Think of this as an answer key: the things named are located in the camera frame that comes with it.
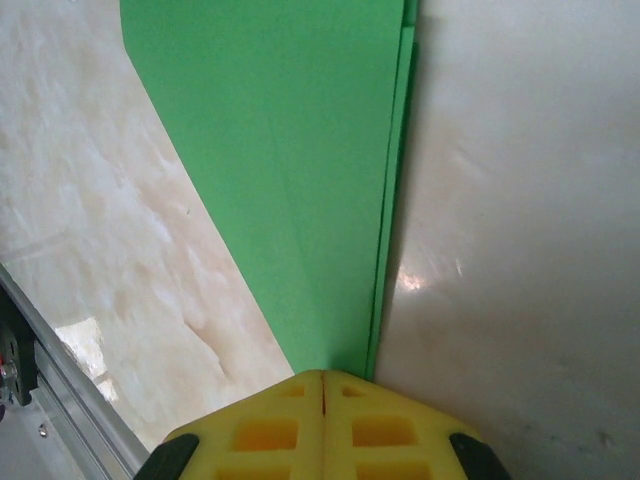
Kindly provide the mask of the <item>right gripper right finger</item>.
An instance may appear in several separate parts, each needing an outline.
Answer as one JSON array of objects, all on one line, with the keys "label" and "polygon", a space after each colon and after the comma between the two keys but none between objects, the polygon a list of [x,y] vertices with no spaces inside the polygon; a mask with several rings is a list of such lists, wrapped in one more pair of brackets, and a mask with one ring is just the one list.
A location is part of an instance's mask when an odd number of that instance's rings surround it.
[{"label": "right gripper right finger", "polygon": [[479,433],[416,400],[324,373],[324,480],[510,480]]}]

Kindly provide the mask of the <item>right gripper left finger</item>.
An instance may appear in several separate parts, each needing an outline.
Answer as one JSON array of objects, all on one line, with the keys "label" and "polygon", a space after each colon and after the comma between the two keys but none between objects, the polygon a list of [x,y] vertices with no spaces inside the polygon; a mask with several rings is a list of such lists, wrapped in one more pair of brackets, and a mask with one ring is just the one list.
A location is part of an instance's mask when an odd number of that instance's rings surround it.
[{"label": "right gripper left finger", "polygon": [[142,480],[323,480],[323,395],[311,370],[178,427]]}]

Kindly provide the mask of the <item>green square paper sheet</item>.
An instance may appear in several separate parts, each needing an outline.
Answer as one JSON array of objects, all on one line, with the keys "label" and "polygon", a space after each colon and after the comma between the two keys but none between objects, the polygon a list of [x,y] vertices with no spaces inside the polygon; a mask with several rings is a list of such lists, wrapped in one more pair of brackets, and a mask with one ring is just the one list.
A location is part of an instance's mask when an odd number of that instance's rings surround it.
[{"label": "green square paper sheet", "polygon": [[126,52],[295,371],[371,379],[419,0],[119,0]]}]

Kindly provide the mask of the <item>aluminium mounting rail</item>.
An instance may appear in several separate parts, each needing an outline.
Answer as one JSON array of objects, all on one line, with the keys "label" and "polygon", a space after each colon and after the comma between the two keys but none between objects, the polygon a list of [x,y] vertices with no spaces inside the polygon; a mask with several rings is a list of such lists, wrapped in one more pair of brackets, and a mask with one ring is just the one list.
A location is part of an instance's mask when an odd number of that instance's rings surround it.
[{"label": "aluminium mounting rail", "polygon": [[38,367],[33,407],[23,423],[58,478],[132,480],[149,452],[82,372],[65,345],[0,265],[0,286],[36,336]]}]

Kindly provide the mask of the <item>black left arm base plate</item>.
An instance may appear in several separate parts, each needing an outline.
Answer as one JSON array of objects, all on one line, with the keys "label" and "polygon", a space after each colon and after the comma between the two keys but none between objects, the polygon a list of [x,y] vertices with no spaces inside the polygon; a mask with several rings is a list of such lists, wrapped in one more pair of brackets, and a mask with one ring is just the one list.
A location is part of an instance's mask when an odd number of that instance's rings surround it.
[{"label": "black left arm base plate", "polygon": [[24,407],[32,401],[38,369],[35,334],[11,297],[0,289],[0,402]]}]

